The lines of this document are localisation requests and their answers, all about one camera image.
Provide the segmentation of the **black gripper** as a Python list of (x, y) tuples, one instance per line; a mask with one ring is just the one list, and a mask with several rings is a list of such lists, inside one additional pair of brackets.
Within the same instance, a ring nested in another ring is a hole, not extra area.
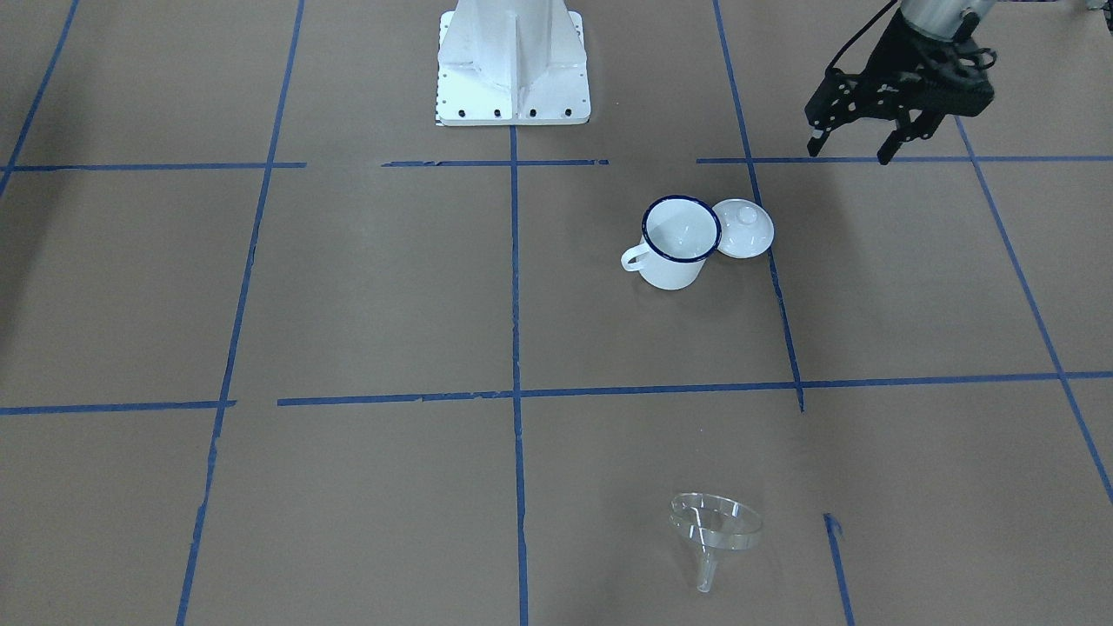
[(833, 130), (873, 118), (896, 125), (876, 153), (879, 165), (888, 165), (906, 143), (929, 139), (943, 119), (953, 115), (937, 102), (940, 92), (930, 52), (957, 46), (957, 14), (893, 13), (865, 67), (857, 74), (839, 69), (843, 53), (880, 19), (880, 13), (871, 17), (843, 45), (804, 106), (812, 128), (806, 145), (811, 158), (823, 153)]

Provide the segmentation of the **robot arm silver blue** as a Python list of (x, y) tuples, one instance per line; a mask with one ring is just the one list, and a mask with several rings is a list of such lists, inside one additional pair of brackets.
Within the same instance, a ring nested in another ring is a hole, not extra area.
[[(991, 1), (890, 1), (839, 48), (827, 63), (804, 115), (807, 143), (818, 157), (835, 130), (859, 119), (893, 123), (876, 153), (887, 165), (906, 143), (929, 140), (946, 117), (976, 117), (996, 92), (989, 68), (997, 52), (973, 35), (993, 8)], [(839, 60), (883, 17), (888, 22), (857, 74)]]

